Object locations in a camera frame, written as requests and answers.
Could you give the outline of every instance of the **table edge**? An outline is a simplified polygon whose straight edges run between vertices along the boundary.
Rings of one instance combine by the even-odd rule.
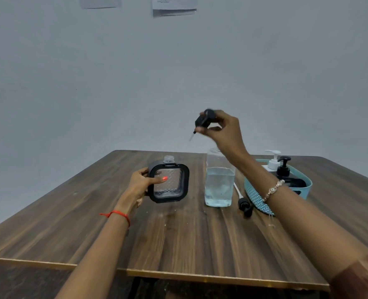
[[[20,260],[9,258],[0,258],[0,263],[12,266],[32,266],[53,270],[74,270],[77,266],[77,264],[73,263],[32,261],[32,260]],[[279,289],[298,289],[298,290],[306,289],[306,290],[330,292],[330,286],[328,283],[305,283],[305,282],[291,282],[279,280],[263,280],[253,278],[211,276],[201,274],[172,273],[165,271],[149,271],[149,270],[135,270],[123,268],[117,268],[117,272],[125,273],[127,276],[145,277],[145,278],[172,279],[172,280],[203,282],[203,283],[221,283],[221,284],[233,284],[241,286],[273,287]]]

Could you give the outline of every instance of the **hand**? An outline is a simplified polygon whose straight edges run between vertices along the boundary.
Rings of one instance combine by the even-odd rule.
[[[167,181],[165,177],[147,177],[148,168],[142,168],[135,171],[130,178],[130,183],[126,191],[122,194],[117,205],[116,210],[120,210],[125,213],[130,213],[134,207],[139,207],[142,204],[142,200],[146,194],[148,186],[163,183]]]
[[[209,129],[196,127],[195,131],[214,140],[228,161],[237,166],[237,163],[247,155],[239,127],[239,120],[222,110],[214,110],[214,112],[217,118],[212,122],[218,123],[221,127],[210,127]]]

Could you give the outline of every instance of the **wooden table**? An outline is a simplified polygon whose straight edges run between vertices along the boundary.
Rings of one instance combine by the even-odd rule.
[[[0,224],[0,262],[73,269],[125,190],[131,172],[174,155],[190,169],[180,202],[147,199],[137,210],[118,270],[129,276],[328,290],[327,282],[288,237],[279,221],[255,211],[243,218],[233,203],[204,203],[206,155],[113,151]],[[321,157],[293,157],[311,178],[308,200],[368,246],[368,178]],[[244,192],[243,176],[236,184]]]

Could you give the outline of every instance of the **teal basket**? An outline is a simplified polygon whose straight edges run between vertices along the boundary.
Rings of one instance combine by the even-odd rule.
[[[257,159],[256,161],[259,161],[261,163],[268,163],[269,159]],[[303,199],[307,198],[308,193],[310,192],[310,188],[313,185],[311,182],[311,179],[308,178],[306,175],[304,175],[299,170],[295,169],[294,167],[287,165],[290,169],[290,172],[295,175],[297,178],[300,178],[305,181],[306,187],[305,188],[291,188],[296,194],[298,194]],[[274,213],[270,210],[268,205],[266,205],[263,202],[263,199],[261,196],[257,193],[255,188],[252,186],[252,184],[245,178],[245,191],[247,195],[249,196],[250,200],[253,202],[255,207],[269,215],[274,215]]]

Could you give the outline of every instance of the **paper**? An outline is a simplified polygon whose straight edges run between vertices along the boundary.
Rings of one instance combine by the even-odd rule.
[[[152,0],[152,9],[191,10],[197,5],[198,0]]]
[[[82,9],[121,7],[122,0],[79,0]]]

